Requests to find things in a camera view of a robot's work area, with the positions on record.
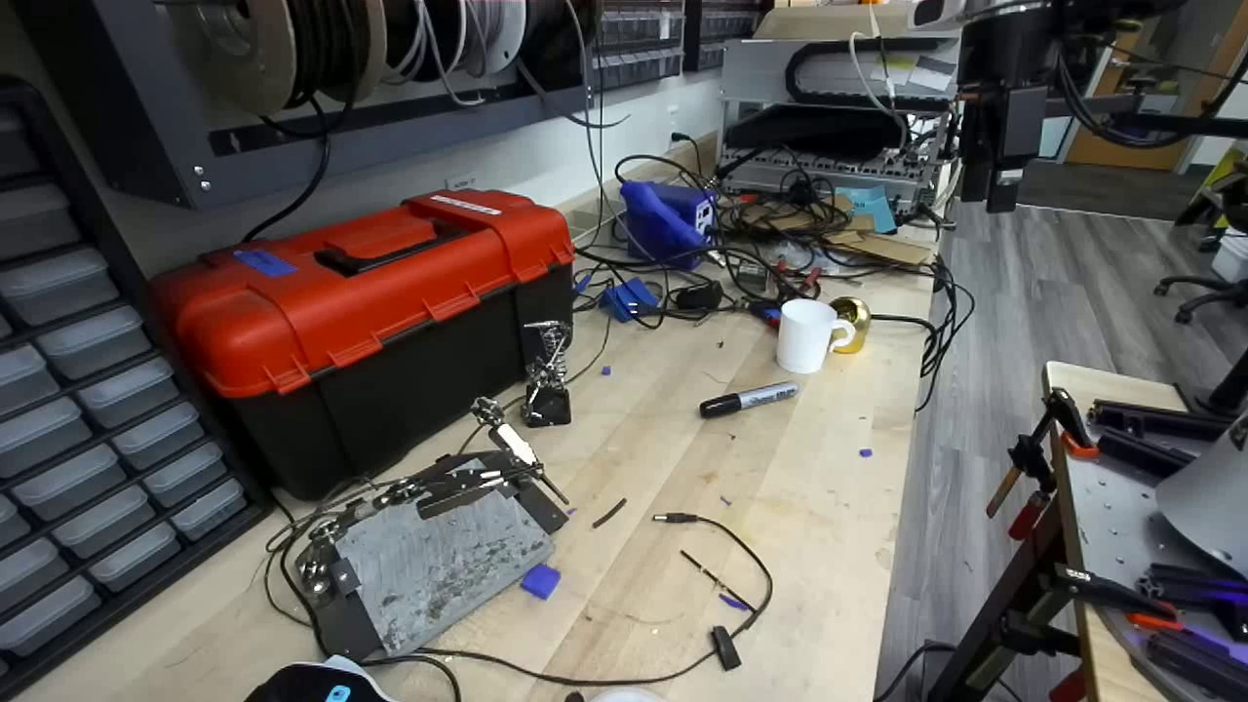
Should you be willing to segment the helping hands clamp stand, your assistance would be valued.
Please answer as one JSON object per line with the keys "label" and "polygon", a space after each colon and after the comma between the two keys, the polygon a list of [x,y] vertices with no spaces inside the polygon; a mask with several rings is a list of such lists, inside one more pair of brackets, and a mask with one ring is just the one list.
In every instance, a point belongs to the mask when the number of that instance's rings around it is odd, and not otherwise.
{"label": "helping hands clamp stand", "polygon": [[565,349],[570,327],[563,321],[526,322],[526,408],[529,424],[565,424],[570,420],[570,387],[565,387]]}

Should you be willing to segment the side workbench with clamps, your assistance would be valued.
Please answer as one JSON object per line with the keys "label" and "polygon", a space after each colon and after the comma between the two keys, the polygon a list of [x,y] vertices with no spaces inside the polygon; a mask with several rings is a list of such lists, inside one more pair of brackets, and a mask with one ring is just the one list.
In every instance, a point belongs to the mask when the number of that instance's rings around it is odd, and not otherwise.
{"label": "side workbench with clamps", "polygon": [[1017,548],[927,702],[983,702],[1017,655],[1077,660],[1057,702],[1248,702],[1246,420],[1073,362],[1051,362],[1044,388],[1077,430],[1044,408],[1022,438],[1044,468]]}

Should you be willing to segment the grey drawer organizer cabinet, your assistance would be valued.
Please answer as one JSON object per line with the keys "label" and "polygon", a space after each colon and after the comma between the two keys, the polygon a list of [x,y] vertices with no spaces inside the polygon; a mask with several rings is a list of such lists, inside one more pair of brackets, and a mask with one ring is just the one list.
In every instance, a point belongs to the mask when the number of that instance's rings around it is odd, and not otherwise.
{"label": "grey drawer organizer cabinet", "polygon": [[0,76],[0,698],[267,516],[42,93]]}

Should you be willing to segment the red and black toolbox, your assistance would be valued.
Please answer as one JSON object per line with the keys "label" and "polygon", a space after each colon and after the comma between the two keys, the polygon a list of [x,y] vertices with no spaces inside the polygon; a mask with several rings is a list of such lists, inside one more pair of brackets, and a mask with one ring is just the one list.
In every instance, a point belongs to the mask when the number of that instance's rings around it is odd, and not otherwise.
{"label": "red and black toolbox", "polygon": [[570,321],[570,221],[511,190],[433,190],[158,275],[204,388],[295,500],[399,465],[526,377],[529,322]]}

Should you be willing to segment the blue hot air gun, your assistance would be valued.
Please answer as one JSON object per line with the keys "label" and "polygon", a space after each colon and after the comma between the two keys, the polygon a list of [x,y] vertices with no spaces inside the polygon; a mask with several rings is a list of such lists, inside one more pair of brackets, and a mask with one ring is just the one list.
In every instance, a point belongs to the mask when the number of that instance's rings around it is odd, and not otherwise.
{"label": "blue hot air gun", "polygon": [[706,255],[706,229],[713,227],[709,190],[630,180],[622,200],[632,255],[675,268],[689,268]]}

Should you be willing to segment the small blue plastic block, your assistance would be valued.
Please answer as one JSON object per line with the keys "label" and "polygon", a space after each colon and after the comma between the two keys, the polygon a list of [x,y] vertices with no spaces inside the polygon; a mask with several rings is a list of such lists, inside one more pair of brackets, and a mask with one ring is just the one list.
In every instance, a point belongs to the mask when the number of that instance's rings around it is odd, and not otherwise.
{"label": "small blue plastic block", "polygon": [[539,600],[552,600],[563,586],[563,573],[554,564],[535,564],[524,573],[524,590]]}

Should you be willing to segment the grey metal plate device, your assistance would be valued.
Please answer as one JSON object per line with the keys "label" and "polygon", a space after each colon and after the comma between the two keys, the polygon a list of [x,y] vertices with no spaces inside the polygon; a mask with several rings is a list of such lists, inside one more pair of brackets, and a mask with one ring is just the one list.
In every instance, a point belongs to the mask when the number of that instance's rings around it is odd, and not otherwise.
{"label": "grey metal plate device", "polygon": [[545,561],[565,522],[539,465],[444,457],[333,512],[295,554],[295,590],[328,655],[399,660]]}

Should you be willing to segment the black Sharpie marker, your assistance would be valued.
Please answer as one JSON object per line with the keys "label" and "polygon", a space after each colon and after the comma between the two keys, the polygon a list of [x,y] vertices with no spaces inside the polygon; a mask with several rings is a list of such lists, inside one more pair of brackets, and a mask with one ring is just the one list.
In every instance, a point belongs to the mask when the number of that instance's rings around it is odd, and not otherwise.
{"label": "black Sharpie marker", "polygon": [[800,388],[797,383],[774,383],[774,387],[757,387],[757,388],[717,394],[700,407],[700,417],[731,417],[731,414],[743,414],[754,407],[797,398],[797,388]]}

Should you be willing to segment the gold round object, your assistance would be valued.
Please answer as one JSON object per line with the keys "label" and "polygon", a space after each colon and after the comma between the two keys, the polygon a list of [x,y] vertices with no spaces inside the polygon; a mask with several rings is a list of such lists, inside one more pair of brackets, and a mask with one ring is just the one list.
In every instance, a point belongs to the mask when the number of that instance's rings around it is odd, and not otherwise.
{"label": "gold round object", "polygon": [[840,321],[845,321],[856,327],[856,334],[845,344],[840,344],[840,355],[860,355],[871,339],[871,307],[860,296],[834,296],[832,307],[840,313]]}

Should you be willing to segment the white mug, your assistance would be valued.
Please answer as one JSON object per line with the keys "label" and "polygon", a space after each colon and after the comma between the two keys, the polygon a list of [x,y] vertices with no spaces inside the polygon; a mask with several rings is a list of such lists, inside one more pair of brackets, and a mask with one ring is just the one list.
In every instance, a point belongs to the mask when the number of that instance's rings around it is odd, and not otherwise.
{"label": "white mug", "polygon": [[856,344],[856,322],[825,300],[786,300],[776,331],[776,365],[817,375],[832,349]]}

